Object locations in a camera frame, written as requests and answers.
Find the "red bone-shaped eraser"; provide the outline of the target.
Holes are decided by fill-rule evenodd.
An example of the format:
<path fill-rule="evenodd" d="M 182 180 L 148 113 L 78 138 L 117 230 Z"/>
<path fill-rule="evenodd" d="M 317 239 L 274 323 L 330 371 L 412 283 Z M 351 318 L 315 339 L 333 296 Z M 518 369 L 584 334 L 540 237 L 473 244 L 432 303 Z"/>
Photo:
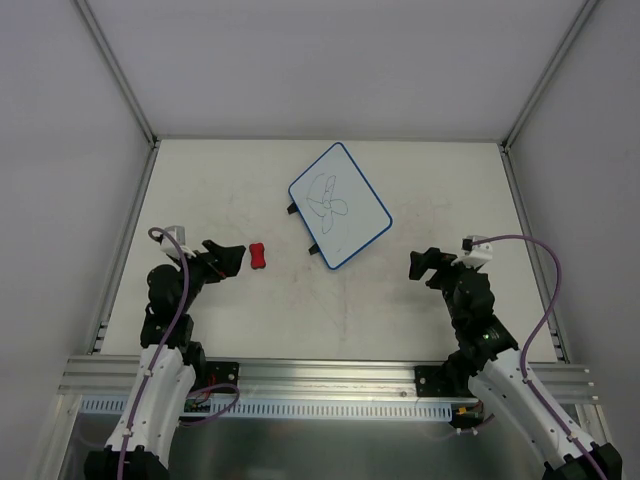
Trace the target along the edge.
<path fill-rule="evenodd" d="M 249 245 L 251 256 L 250 265 L 253 270 L 264 269 L 267 265 L 265 257 L 265 246 L 262 242 Z"/>

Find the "blue framed whiteboard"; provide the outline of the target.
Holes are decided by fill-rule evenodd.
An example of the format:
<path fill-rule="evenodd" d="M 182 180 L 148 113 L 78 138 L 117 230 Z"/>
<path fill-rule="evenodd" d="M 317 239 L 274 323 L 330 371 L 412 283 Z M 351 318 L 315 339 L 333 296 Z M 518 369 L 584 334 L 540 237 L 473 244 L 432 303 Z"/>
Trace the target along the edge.
<path fill-rule="evenodd" d="M 289 185 L 288 194 L 331 270 L 341 268 L 393 225 L 391 213 L 341 142 L 312 162 Z"/>

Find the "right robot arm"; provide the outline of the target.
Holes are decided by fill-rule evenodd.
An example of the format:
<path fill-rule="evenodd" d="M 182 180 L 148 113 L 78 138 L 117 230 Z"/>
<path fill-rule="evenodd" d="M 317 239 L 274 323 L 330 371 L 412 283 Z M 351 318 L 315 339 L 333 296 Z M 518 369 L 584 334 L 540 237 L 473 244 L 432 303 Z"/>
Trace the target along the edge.
<path fill-rule="evenodd" d="M 546 479 L 619 479 L 622 458 L 610 443 L 582 430 L 529 366 L 525 352 L 494 312 L 495 297 L 481 268 L 492 257 L 472 240 L 463 255 L 431 247 L 412 252 L 409 277 L 431 277 L 442 294 L 458 348 L 438 368 L 414 369 L 420 397 L 473 396 L 527 442 Z"/>

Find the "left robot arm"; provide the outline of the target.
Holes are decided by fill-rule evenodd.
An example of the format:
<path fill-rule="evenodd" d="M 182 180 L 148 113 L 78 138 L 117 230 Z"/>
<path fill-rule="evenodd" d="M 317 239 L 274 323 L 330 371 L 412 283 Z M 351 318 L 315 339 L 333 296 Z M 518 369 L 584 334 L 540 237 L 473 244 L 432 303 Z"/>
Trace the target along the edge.
<path fill-rule="evenodd" d="M 134 385 L 105 445 L 88 453 L 87 479 L 169 478 L 171 445 L 188 397 L 219 387 L 202 344 L 191 338 L 194 322 L 188 310 L 204 286 L 239 273 L 246 249 L 205 240 L 202 250 L 194 251 L 158 228 L 152 237 L 171 261 L 147 275 Z"/>

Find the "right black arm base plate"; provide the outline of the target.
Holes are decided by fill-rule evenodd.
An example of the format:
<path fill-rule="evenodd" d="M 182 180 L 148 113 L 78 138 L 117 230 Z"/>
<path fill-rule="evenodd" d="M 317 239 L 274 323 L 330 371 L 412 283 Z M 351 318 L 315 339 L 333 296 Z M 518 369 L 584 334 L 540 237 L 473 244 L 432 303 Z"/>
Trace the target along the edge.
<path fill-rule="evenodd" d="M 414 367 L 415 391 L 419 398 L 472 398 L 468 379 L 468 374 L 451 365 Z"/>

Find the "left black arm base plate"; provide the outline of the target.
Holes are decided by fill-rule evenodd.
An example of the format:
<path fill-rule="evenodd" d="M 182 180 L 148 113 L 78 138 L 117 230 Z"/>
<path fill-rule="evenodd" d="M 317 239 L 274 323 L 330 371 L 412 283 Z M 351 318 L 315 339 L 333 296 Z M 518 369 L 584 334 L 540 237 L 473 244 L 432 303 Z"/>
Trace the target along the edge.
<path fill-rule="evenodd" d="M 215 389 L 210 392 L 211 395 L 233 394 L 234 388 L 238 386 L 239 370 L 238 362 L 208 360 L 201 387 L 215 386 Z"/>

